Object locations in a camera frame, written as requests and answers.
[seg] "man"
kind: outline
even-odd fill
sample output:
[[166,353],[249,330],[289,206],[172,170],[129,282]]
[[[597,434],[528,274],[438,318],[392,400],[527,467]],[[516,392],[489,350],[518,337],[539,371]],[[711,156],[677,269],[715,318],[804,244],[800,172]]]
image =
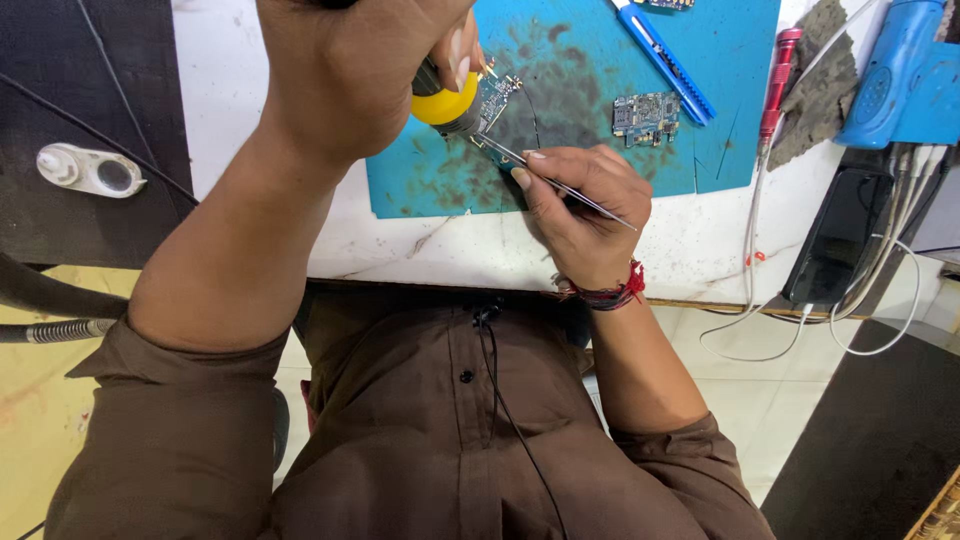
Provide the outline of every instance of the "man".
[[585,298],[622,300],[590,304],[612,440],[583,351],[551,317],[322,297],[306,335],[316,429],[271,494],[272,376],[333,190],[399,134],[424,56],[454,90],[480,68],[471,3],[260,1],[260,124],[72,374],[102,387],[47,537],[772,537],[733,445],[631,300],[640,233],[571,213],[542,179],[642,228],[652,188],[607,147],[538,150],[513,174],[558,269]]

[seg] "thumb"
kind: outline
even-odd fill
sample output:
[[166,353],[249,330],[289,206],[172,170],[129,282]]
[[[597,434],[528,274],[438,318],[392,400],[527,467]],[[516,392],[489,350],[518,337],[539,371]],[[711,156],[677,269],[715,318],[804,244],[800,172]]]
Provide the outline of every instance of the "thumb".
[[527,207],[547,238],[569,235],[577,227],[576,218],[546,180],[522,167],[514,167],[510,174],[523,190]]

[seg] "black phone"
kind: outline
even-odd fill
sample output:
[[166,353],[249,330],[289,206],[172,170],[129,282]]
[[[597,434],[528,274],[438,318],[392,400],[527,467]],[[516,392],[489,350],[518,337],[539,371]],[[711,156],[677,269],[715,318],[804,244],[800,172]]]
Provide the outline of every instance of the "black phone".
[[794,304],[840,302],[864,262],[871,235],[890,201],[894,179],[841,166],[783,288]]

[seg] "blue power supply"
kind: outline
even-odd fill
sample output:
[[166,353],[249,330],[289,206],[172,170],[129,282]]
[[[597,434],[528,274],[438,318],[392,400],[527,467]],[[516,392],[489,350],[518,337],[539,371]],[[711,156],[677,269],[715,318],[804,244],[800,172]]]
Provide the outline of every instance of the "blue power supply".
[[933,40],[943,15],[943,0],[894,0],[834,142],[868,149],[891,140],[956,143],[960,45]]

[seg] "brown shirt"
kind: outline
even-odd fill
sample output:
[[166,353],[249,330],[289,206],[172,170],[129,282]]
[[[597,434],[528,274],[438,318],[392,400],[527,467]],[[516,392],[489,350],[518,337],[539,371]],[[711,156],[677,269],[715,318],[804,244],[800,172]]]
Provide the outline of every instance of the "brown shirt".
[[[611,440],[575,367],[581,351],[524,313],[491,326],[500,390],[570,538],[773,537],[712,415]],[[395,314],[335,342],[308,335],[312,359],[330,358],[314,362],[318,424],[271,494],[272,376],[285,336],[197,355],[120,321],[71,373],[102,387],[46,536],[561,538],[502,407],[493,418],[479,340],[458,307]]]

